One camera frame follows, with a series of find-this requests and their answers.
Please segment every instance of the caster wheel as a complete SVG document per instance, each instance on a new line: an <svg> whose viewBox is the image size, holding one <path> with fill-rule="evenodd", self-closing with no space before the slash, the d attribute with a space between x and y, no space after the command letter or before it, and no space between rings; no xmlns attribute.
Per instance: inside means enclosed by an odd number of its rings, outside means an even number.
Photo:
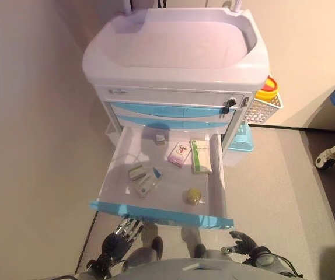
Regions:
<svg viewBox="0 0 335 280"><path fill-rule="evenodd" d="M326 170L335 165L335 157L330 156L327 151L321 153L315 160L315 166L320 170Z"/></svg>

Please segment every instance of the medical cart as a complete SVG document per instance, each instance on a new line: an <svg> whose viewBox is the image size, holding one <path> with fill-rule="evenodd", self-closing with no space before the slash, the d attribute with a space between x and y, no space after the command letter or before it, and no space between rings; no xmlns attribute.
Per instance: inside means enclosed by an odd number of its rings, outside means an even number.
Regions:
<svg viewBox="0 0 335 280"><path fill-rule="evenodd" d="M248 10L139 10L108 22L85 51L83 70L104 105L116 146L92 208L166 225L231 228L222 157L269 75L264 41ZM156 145L156 134L165 136ZM191 155L167 161L178 142L206 139L212 173L193 174ZM161 182L138 196L128 171L155 167ZM201 191L197 205L182 194Z"/></svg>

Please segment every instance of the lock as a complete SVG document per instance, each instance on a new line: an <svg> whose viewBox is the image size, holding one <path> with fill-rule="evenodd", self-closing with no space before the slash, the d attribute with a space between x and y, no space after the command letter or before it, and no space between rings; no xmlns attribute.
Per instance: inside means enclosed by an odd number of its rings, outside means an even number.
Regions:
<svg viewBox="0 0 335 280"><path fill-rule="evenodd" d="M221 114L228 114L230 112L230 108L228 106L225 106L221 109Z"/></svg>
<svg viewBox="0 0 335 280"><path fill-rule="evenodd" d="M236 105L235 98L231 98L230 100L227 101L227 106L232 107Z"/></svg>
<svg viewBox="0 0 335 280"><path fill-rule="evenodd" d="M230 112L230 107L236 105L235 98L231 98L226 102L225 107L222 108L221 114L228 114Z"/></svg>

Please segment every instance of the small box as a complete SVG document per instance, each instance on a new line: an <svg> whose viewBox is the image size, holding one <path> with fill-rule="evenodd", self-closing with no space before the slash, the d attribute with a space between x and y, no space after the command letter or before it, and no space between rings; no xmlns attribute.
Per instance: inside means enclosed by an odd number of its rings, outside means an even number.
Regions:
<svg viewBox="0 0 335 280"><path fill-rule="evenodd" d="M172 150L167 160L173 163L174 165L182 168L190 152L191 147L188 142L178 142L178 144Z"/></svg>

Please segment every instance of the cable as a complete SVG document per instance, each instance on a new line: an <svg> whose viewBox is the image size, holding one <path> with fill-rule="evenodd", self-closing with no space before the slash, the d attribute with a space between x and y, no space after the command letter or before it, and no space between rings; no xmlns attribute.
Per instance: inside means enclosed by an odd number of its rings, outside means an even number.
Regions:
<svg viewBox="0 0 335 280"><path fill-rule="evenodd" d="M285 258L285 257L282 257L280 255L276 255L274 253L261 253L261 254L258 254L257 256L262 256L262 255L272 255L272 256L275 256L281 260L283 260L288 266L289 268L293 271L293 273L295 274L296 277L300 277L302 278L303 275L302 274L298 274L298 272L296 271L295 267L292 265L292 263L289 261L289 259Z"/></svg>
<svg viewBox="0 0 335 280"><path fill-rule="evenodd" d="M64 280L64 279L70 279L70 280L78 280L72 275L64 275L56 278L52 278L51 280Z"/></svg>

